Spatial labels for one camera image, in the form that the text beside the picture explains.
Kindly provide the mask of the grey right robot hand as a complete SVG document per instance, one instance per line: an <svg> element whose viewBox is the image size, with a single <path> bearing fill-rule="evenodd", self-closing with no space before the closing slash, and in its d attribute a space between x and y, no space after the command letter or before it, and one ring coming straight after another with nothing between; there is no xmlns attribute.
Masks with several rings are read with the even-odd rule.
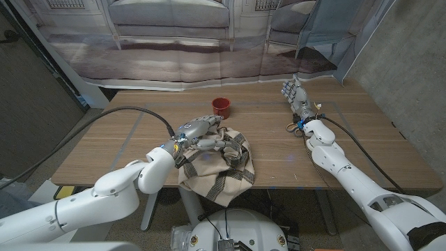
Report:
<svg viewBox="0 0 446 251"><path fill-rule="evenodd" d="M281 93L289 102L291 111L297 114L301 120L316 116L309 104L307 92L302 87L296 73L293 74L292 80L282 84Z"/></svg>

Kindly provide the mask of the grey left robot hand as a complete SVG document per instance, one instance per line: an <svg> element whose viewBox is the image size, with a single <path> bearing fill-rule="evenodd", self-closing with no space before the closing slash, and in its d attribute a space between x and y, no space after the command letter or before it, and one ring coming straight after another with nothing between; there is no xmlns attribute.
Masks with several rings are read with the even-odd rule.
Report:
<svg viewBox="0 0 446 251"><path fill-rule="evenodd" d="M173 154L176 168L179 168L186 160L186 157L183 155L185 149L193 148L207 151L231 146L231 142L221 139L203 138L210 132L212 127L217 127L222 119L223 117L218 115L205 115L192 119L177 129L173 136L173 140L178 145L177 152Z"/></svg>

